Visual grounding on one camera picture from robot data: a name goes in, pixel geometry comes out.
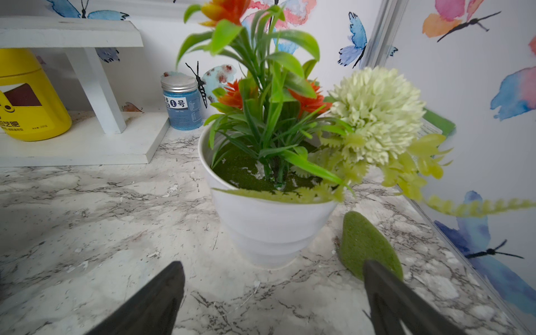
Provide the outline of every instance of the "yellow plastic jar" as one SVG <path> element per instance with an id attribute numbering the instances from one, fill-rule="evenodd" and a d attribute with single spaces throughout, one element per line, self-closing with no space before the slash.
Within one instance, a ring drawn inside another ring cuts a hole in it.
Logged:
<path id="1" fill-rule="evenodd" d="M 11 137 L 40 141 L 71 128 L 71 117 L 28 49 L 0 49 L 0 127 Z"/>

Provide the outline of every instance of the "pale green flower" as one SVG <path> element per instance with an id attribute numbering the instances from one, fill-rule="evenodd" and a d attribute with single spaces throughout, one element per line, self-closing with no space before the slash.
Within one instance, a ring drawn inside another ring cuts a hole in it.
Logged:
<path id="1" fill-rule="evenodd" d="M 344 78 L 330 92 L 337 102 L 331 114 L 352 125 L 364 145 L 345 146 L 346 159 L 384 165 L 397 158 L 416 138 L 425 103 L 420 91 L 398 71 L 365 68 Z"/>

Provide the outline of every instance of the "white plastic pot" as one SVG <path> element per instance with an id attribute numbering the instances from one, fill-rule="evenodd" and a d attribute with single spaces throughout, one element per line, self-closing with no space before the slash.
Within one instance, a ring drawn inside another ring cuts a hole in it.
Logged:
<path id="1" fill-rule="evenodd" d="M 217 191 L 236 190 L 210 168 L 213 151 L 206 127 L 198 151 L 221 223 L 240 253 L 255 265 L 278 268 L 290 263 L 326 224 L 336 202 L 288 204 Z M 216 144 L 224 137 L 216 137 Z"/>

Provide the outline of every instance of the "marble countertop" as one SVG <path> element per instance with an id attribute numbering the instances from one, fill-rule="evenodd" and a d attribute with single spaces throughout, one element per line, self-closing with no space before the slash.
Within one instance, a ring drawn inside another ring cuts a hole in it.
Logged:
<path id="1" fill-rule="evenodd" d="M 220 227 L 199 135 L 170 129 L 148 165 L 0 169 L 0 334 L 83 334 L 174 260 L 186 275 L 174 335 L 374 334 L 363 282 L 335 252 L 349 210 L 388 238 L 405 283 L 467 334 L 518 333 L 379 174 L 290 265 L 250 265 Z"/>

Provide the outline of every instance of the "artificial plant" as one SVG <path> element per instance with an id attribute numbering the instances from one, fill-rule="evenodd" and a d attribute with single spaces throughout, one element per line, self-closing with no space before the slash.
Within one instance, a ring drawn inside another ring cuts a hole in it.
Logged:
<path id="1" fill-rule="evenodd" d="M 214 149 L 212 168 L 222 162 L 231 143 L 260 162 L 264 176 L 275 188 L 283 190 L 287 175 L 318 176 L 322 184 L 281 191 L 229 190 L 250 197 L 292 203 L 318 203 L 342 200 L 344 187 L 359 184 L 371 166 L 384 174 L 383 185 L 399 186 L 401 195 L 421 201 L 424 176 L 441 178 L 444 155 L 439 134 L 417 137 L 425 113 L 420 91 L 396 70 L 382 68 L 355 72 L 324 98 L 316 79 L 309 79 L 320 60 L 315 38 L 294 29 L 275 31 L 285 15 L 277 5 L 260 10 L 251 25 L 243 26 L 241 17 L 250 0 L 213 0 L 203 6 L 188 7 L 184 22 L 197 11 L 210 21 L 204 33 L 191 34 L 180 48 L 177 64 L 187 52 L 204 50 L 244 65 L 244 78 L 214 90 L 218 102 L 212 103 L 220 114 L 212 115 L 209 145 Z M 312 57 L 301 64 L 293 55 L 279 51 L 278 41 L 287 40 L 302 47 Z M 215 136 L 225 137 L 215 146 Z M 321 145 L 309 152 L 304 140 L 317 136 Z M 510 209 L 536 206 L 525 200 L 495 206 L 483 204 L 454 207 L 432 197 L 430 207 L 457 216 L 487 215 Z"/>

